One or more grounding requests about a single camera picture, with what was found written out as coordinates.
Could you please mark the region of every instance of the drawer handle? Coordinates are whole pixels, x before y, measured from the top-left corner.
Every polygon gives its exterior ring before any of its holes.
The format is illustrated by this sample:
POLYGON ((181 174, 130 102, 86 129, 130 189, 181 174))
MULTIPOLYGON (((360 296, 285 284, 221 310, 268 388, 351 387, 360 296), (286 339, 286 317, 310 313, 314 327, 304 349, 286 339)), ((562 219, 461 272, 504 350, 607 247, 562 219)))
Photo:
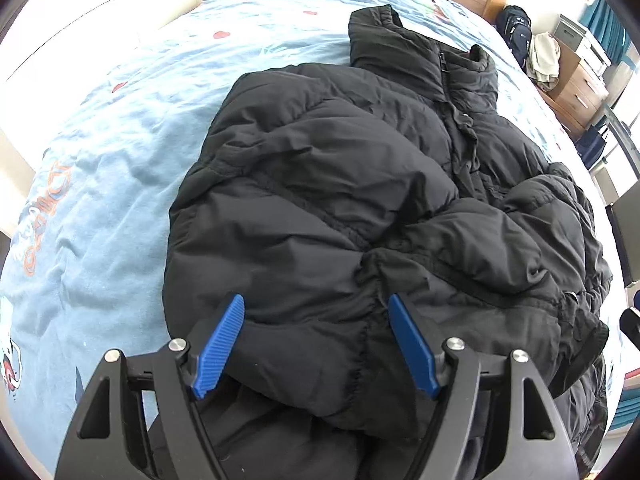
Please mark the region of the drawer handle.
POLYGON ((593 86, 593 84, 591 84, 591 81, 589 81, 588 79, 585 79, 584 82, 587 83, 587 86, 591 88, 591 91, 593 91, 594 94, 596 95, 598 94, 597 88, 593 86))
POLYGON ((585 103, 582 99, 580 99, 580 98, 578 97, 578 94, 574 94, 574 95, 575 95, 575 98, 576 98, 576 99, 578 99, 578 102, 579 102, 582 106, 584 106, 585 108, 589 108, 589 106, 587 105, 587 103, 585 103))

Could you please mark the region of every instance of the gray box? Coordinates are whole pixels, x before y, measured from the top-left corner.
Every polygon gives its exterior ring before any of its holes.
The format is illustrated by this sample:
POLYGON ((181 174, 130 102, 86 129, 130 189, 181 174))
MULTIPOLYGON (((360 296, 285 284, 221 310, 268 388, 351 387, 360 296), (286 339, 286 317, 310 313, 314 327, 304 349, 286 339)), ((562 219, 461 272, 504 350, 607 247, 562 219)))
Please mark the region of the gray box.
POLYGON ((598 77, 601 77, 611 65, 604 49, 589 29, 564 14, 560 14, 560 22, 554 31, 554 37, 583 59, 598 77))

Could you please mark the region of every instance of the beige cloth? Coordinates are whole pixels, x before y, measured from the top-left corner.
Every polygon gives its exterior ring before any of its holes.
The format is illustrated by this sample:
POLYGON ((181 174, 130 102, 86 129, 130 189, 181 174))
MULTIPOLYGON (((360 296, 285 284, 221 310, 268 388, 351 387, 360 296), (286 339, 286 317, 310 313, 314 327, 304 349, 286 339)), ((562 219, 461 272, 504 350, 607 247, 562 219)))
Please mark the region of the beige cloth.
POLYGON ((536 34, 529 46, 527 75, 545 91, 558 84, 560 73, 560 45, 548 32, 536 34))

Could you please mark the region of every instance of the black puffer jacket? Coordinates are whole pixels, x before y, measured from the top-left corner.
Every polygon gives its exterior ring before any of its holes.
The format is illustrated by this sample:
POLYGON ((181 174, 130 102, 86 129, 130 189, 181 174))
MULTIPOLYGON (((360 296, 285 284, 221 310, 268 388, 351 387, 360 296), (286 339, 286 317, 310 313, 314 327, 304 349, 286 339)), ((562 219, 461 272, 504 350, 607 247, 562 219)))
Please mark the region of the black puffer jacket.
POLYGON ((556 397, 593 376, 566 410, 584 454, 606 420, 610 282, 590 204, 496 113, 480 46, 425 38, 390 6, 354 12, 349 35, 351 67, 242 76, 170 212, 171 336, 230 290, 246 302, 206 415, 227 473, 402 478, 433 407, 389 328, 393 292, 475 350, 525 349, 556 397))

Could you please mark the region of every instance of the backpack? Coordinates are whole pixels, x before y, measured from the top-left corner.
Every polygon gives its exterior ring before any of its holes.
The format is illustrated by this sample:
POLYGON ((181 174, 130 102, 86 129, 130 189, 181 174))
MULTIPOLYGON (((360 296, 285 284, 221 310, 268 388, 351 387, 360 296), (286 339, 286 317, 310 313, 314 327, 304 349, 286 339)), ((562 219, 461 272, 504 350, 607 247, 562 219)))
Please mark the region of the backpack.
POLYGON ((600 160, 606 143, 605 136, 600 133, 597 126, 589 126, 589 129, 575 143, 575 149, 587 171, 600 160))
POLYGON ((498 13, 495 28, 511 49, 520 68, 524 70, 531 44, 531 20, 527 13, 522 7, 506 6, 498 13))

